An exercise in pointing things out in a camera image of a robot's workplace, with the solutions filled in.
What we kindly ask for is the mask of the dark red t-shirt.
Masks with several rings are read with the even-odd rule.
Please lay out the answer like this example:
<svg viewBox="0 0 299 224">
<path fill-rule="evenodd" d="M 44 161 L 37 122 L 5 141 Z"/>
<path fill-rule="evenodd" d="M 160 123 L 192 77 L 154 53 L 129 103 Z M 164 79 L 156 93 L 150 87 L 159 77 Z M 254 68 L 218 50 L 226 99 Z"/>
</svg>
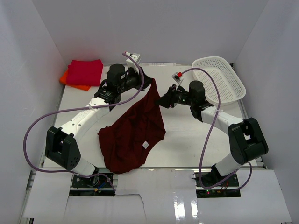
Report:
<svg viewBox="0 0 299 224">
<path fill-rule="evenodd" d="M 111 126 L 99 130 L 99 145 L 105 167 L 123 174 L 146 162 L 151 149 L 164 139 L 166 130 L 155 80 L 147 94 L 133 104 Z"/>
</svg>

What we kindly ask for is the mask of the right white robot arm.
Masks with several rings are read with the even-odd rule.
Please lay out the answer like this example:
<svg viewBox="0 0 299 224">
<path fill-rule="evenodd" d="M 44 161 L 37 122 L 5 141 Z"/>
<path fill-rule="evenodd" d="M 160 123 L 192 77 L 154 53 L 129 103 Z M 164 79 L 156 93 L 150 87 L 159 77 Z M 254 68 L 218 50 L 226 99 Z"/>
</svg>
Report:
<svg viewBox="0 0 299 224">
<path fill-rule="evenodd" d="M 204 85 L 192 81 L 189 90 L 172 85 L 156 104 L 164 108 L 187 105 L 192 116 L 202 123 L 210 124 L 228 136 L 229 154 L 211 167 L 205 175 L 198 174 L 202 188 L 222 186 L 242 165 L 268 153 L 269 148 L 261 127 L 255 118 L 242 119 L 221 111 L 206 100 Z"/>
</svg>

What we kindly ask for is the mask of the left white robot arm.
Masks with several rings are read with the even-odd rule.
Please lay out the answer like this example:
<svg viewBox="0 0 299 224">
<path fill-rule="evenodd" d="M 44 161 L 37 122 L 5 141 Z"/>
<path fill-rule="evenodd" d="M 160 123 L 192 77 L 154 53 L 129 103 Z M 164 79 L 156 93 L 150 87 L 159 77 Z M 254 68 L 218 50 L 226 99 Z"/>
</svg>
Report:
<svg viewBox="0 0 299 224">
<path fill-rule="evenodd" d="M 100 83 L 87 109 L 59 128 L 48 129 L 45 156 L 65 170 L 82 175 L 88 186 L 96 185 L 99 180 L 96 167 L 81 157 L 78 142 L 98 120 L 113 110 L 121 101 L 122 93 L 131 89 L 144 90 L 151 83 L 152 78 L 140 75 L 132 67 L 111 65 L 107 78 Z"/>
</svg>

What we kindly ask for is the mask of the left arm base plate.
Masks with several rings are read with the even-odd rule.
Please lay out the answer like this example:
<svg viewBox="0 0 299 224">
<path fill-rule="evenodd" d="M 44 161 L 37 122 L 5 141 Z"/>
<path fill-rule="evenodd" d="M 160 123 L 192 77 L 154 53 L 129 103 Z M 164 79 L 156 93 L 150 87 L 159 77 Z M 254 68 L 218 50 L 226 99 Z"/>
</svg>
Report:
<svg viewBox="0 0 299 224">
<path fill-rule="evenodd" d="M 115 196 L 115 192 L 111 187 L 113 183 L 114 174 L 104 173 L 107 177 L 102 175 L 93 178 L 82 178 L 74 176 L 70 187 L 70 196 Z"/>
</svg>

